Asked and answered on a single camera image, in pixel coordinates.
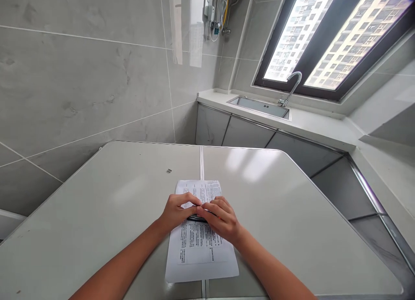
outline chrome faucet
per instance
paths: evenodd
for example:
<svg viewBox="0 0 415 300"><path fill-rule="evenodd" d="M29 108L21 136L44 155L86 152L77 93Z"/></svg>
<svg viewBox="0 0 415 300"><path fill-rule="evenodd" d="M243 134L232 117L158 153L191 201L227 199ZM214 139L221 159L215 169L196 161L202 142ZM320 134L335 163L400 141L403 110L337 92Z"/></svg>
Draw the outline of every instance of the chrome faucet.
<svg viewBox="0 0 415 300"><path fill-rule="evenodd" d="M288 78L287 81L291 80L291 78L295 75L298 75L298 79L297 82L295 82L295 85L293 87L293 89L290 91L290 94L287 96L287 98L285 99L280 99L278 101L278 104L280 104L282 107L286 107L288 102L290 101L291 96L293 95L295 89L297 88L298 84L301 82L301 78L303 77L303 75L301 74L300 71L294 72L292 73Z"/></svg>

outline kitchen sink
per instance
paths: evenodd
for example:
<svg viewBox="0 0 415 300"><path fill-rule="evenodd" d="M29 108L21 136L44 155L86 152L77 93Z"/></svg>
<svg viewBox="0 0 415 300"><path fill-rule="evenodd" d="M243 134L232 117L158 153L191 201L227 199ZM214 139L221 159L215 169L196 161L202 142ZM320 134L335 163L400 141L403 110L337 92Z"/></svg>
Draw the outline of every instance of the kitchen sink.
<svg viewBox="0 0 415 300"><path fill-rule="evenodd" d="M229 100L227 103L269 114L278 118L283 118L286 120L289 119L290 110L288 108L283 108L275 103L256 100L245 96L237 96L236 98Z"/></svg>

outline window frame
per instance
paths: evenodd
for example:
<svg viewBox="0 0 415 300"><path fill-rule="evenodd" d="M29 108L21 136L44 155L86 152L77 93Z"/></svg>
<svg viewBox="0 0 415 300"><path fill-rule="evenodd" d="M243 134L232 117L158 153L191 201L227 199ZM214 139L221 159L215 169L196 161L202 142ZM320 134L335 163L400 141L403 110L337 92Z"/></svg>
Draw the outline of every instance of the window frame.
<svg viewBox="0 0 415 300"><path fill-rule="evenodd" d="M284 92L289 92L294 87L297 80L296 77L287 82L280 82L277 80L265 79L264 76L295 2L296 0L284 1L257 75L254 78L254 86ZM306 80L310 77L312 71L359 2L360 0L333 0L331 7L327 9L326 15L314 32L314 36L311 38L307 48L304 50L293 70L293 72L300 71L303 74L303 78L296 88L296 95L339 102L363 77L363 75L393 46L393 44L395 44L409 29L414 27L412 18L415 17L415 3L414 0L412 0L411 5L402 14L401 18L393 23L387 33L381 36L380 40L364 57L362 57L360 62L335 90L305 86Z"/></svg>

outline small black object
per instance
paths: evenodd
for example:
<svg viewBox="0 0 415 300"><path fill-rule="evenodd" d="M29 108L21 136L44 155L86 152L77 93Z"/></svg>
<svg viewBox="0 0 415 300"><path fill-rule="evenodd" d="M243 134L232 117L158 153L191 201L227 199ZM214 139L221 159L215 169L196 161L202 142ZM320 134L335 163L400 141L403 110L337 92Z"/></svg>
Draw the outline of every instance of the small black object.
<svg viewBox="0 0 415 300"><path fill-rule="evenodd" d="M205 218L202 217L198 217L197 214L193 214L191 215L189 218L187 218L187 220L189 221L196 221L196 222L203 222L203 223L208 223Z"/></svg>

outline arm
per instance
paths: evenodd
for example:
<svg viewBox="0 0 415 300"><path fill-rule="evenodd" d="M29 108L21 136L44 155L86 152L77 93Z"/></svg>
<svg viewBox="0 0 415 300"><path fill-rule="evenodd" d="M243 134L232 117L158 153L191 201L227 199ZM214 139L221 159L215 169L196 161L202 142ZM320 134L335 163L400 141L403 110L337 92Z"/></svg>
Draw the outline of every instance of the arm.
<svg viewBox="0 0 415 300"><path fill-rule="evenodd" d="M152 251L171 230L196 213L195 206L181 207L188 201L201 205L191 193L170 195L160 218L100 268L70 300L121 300Z"/></svg>
<svg viewBox="0 0 415 300"><path fill-rule="evenodd" d="M217 217L203 208L213 212ZM213 231L235 246L271 299L317 299L289 269L240 225L233 208L223 196L197 207L197 213L206 219Z"/></svg>

